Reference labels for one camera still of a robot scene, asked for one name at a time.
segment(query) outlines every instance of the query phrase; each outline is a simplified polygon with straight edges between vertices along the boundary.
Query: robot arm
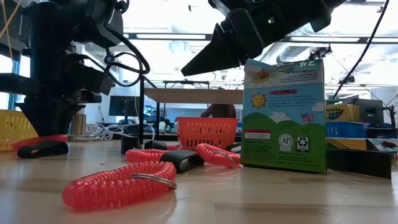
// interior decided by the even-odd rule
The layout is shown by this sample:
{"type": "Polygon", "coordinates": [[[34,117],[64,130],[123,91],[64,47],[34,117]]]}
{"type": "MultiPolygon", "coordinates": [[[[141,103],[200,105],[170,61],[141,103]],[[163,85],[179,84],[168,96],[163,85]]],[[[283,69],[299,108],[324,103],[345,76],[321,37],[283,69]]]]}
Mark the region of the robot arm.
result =
{"type": "Polygon", "coordinates": [[[185,76],[244,65],[263,48],[311,23],[315,32],[328,26],[332,10],[346,0],[208,0],[226,19],[213,38],[183,69],[185,76]]]}
{"type": "MultiPolygon", "coordinates": [[[[244,65],[264,47],[310,22],[315,31],[326,27],[330,12],[345,0],[209,0],[226,19],[215,25],[212,40],[182,73],[195,75],[244,65]]],[[[0,91],[26,95],[18,104],[39,136],[67,133],[73,116],[85,106],[100,103],[100,93],[109,94],[121,84],[109,72],[120,66],[139,77],[150,67],[141,53],[123,36],[122,13],[129,0],[52,0],[23,10],[30,21],[30,78],[0,75],[0,91]],[[74,42],[95,43],[108,49],[123,42],[137,58],[140,68],[117,62],[103,72],[84,66],[86,55],[75,53],[74,42]]]]}

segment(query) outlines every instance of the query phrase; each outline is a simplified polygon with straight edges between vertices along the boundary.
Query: recycling logo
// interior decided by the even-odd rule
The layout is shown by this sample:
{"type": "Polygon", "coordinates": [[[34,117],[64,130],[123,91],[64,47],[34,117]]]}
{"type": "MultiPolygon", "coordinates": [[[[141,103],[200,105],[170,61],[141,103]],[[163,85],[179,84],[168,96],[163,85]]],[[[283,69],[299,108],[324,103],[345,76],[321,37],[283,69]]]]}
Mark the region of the recycling logo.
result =
{"type": "Polygon", "coordinates": [[[297,138],[297,151],[298,152],[309,152],[310,151],[310,140],[308,137],[297,138]]]}

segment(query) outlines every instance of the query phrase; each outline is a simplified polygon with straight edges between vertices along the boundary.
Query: cardboard box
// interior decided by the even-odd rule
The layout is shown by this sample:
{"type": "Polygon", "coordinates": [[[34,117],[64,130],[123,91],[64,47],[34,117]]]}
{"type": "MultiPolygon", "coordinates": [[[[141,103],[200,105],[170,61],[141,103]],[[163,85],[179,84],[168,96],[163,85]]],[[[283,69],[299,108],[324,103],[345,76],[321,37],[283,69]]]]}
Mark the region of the cardboard box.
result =
{"type": "Polygon", "coordinates": [[[322,60],[244,68],[241,162],[326,172],[322,60]]]}
{"type": "Polygon", "coordinates": [[[327,122],[359,122],[358,105],[326,105],[325,113],[327,122]]]}

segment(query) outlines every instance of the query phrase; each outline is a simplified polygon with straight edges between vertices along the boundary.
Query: window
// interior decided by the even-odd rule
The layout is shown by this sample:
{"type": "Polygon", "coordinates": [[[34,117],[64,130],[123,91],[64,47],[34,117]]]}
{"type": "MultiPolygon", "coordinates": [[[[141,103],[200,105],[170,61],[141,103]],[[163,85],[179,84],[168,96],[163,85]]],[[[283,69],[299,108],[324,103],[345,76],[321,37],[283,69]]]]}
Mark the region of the window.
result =
{"type": "Polygon", "coordinates": [[[21,63],[19,67],[19,75],[24,77],[30,77],[30,58],[22,56],[21,63]]]}
{"type": "MultiPolygon", "coordinates": [[[[12,60],[9,57],[0,55],[0,73],[11,73],[12,72],[12,60]]],[[[8,93],[0,93],[0,109],[8,109],[8,93]]]]}
{"type": "MultiPolygon", "coordinates": [[[[21,57],[21,62],[19,64],[19,75],[22,75],[23,77],[30,77],[30,58],[22,56],[21,57]]],[[[23,103],[25,100],[24,95],[16,95],[16,103],[23,103]]],[[[21,109],[19,107],[16,107],[15,110],[20,111],[21,109]]]]}

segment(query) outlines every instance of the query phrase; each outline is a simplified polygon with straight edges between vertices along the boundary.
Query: black clip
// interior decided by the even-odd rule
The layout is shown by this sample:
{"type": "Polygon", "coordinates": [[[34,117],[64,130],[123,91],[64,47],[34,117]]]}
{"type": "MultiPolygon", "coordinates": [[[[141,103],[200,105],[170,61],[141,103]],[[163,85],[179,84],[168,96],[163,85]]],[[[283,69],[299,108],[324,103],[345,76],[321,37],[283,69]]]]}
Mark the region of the black clip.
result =
{"type": "Polygon", "coordinates": [[[200,167],[205,163],[205,161],[196,152],[189,150],[166,152],[163,154],[162,158],[160,158],[160,161],[172,162],[178,174],[200,167]]]}
{"type": "Polygon", "coordinates": [[[141,144],[138,137],[125,137],[121,138],[120,153],[125,154],[130,149],[141,149],[141,144]]]}
{"type": "Polygon", "coordinates": [[[31,146],[22,146],[17,155],[21,158],[33,159],[47,156],[65,155],[69,152],[66,142],[47,141],[31,146]]]}
{"type": "Polygon", "coordinates": [[[161,141],[151,140],[144,144],[144,149],[167,150],[167,145],[161,141]]]}

